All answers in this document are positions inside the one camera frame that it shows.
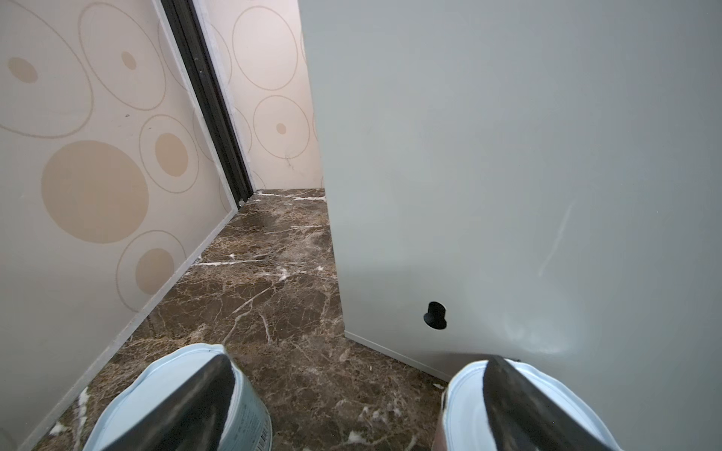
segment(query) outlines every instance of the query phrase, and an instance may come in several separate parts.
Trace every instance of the keyhole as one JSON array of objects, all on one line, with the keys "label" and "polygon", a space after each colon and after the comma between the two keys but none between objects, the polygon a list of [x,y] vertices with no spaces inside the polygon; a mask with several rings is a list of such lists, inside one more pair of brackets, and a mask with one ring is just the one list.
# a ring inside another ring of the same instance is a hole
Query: keyhole
[{"label": "keyhole", "polygon": [[429,302],[429,311],[424,314],[424,322],[434,329],[446,329],[446,307],[438,302]]}]

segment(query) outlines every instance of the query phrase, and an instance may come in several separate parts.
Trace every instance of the wall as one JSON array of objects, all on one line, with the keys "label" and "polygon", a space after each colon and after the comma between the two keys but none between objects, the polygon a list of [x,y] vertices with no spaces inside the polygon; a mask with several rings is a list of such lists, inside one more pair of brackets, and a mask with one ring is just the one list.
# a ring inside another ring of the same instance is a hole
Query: wall
[{"label": "wall", "polygon": [[5,451],[47,431],[236,208],[152,2],[0,0],[0,43]]},{"label": "wall", "polygon": [[446,378],[522,359],[625,449],[719,448],[722,5],[300,8],[347,336]]},{"label": "wall", "polygon": [[206,10],[255,188],[322,188],[297,0],[196,4]]}]

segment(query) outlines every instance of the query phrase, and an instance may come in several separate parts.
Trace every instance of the beige patterned wall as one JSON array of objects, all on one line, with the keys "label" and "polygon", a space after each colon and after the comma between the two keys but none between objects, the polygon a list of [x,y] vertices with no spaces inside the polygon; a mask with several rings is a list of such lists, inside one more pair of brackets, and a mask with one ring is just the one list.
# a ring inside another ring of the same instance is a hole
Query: beige patterned wall
[{"label": "beige patterned wall", "polygon": [[323,187],[297,0],[200,3],[255,188]]},{"label": "beige patterned wall", "polygon": [[0,450],[235,211],[164,26],[148,0],[0,0]]}]

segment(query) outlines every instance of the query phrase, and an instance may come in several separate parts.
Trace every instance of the scratch mark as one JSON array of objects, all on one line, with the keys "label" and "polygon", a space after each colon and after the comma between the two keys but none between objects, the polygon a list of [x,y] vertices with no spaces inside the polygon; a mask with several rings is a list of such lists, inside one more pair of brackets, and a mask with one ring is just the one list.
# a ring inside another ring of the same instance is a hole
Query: scratch mark
[{"label": "scratch mark", "polygon": [[572,203],[570,203],[567,207],[567,211],[564,212],[564,217],[562,218],[562,223],[559,224],[559,229],[557,230],[557,236],[554,238],[552,249],[550,250],[549,255],[547,255],[547,258],[539,267],[539,277],[542,277],[544,275],[544,270],[547,269],[547,265],[550,261],[552,261],[552,257],[554,257],[554,254],[557,252],[559,244],[562,242],[562,238],[564,237],[564,231],[567,228],[569,217],[572,215],[572,210],[574,209],[574,205],[576,205],[576,203],[576,199],[573,200]]}]

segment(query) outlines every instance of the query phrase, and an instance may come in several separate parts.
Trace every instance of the beige circle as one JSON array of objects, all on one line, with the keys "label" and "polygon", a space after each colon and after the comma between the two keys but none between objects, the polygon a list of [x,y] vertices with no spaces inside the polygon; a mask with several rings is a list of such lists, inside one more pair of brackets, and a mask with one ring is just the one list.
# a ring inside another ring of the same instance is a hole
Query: beige circle
[{"label": "beige circle", "polygon": [[178,119],[167,114],[148,118],[138,136],[138,149],[143,168],[161,189],[185,193],[196,184],[201,152]]},{"label": "beige circle", "polygon": [[7,60],[7,68],[21,82],[35,83],[38,80],[38,71],[26,59],[13,56]]},{"label": "beige circle", "polygon": [[301,155],[311,139],[306,113],[296,102],[282,95],[270,95],[256,105],[253,130],[266,152],[282,159]]},{"label": "beige circle", "polygon": [[[165,67],[150,37],[130,14],[109,3],[90,3],[78,17],[78,36],[90,70],[119,102],[140,111],[163,102]],[[133,51],[136,70],[119,71],[128,66],[116,55],[128,50]]]},{"label": "beige circle", "polygon": [[93,91],[80,58],[42,17],[4,1],[0,128],[33,138],[63,138],[90,119]]},{"label": "beige circle", "polygon": [[137,235],[123,249],[116,266],[116,291],[123,305],[140,311],[187,257],[180,240],[165,230]]},{"label": "beige circle", "polygon": [[79,240],[122,240],[148,212],[148,185],[138,165],[100,141],[76,141],[58,150],[45,165],[40,188],[53,221]]},{"label": "beige circle", "polygon": [[133,56],[126,51],[121,53],[121,59],[123,60],[123,64],[125,64],[126,67],[132,71],[134,71],[135,68],[138,66],[138,64],[135,61],[135,58],[133,58]]},{"label": "beige circle", "polygon": [[277,91],[296,75],[296,37],[273,9],[252,6],[240,13],[233,24],[231,46],[241,73],[261,89]]},{"label": "beige circle", "polygon": [[155,141],[155,157],[166,174],[180,177],[188,169],[188,150],[173,133],[164,133]]},{"label": "beige circle", "polygon": [[138,260],[136,283],[146,294],[156,294],[173,275],[173,257],[165,249],[151,249]]}]

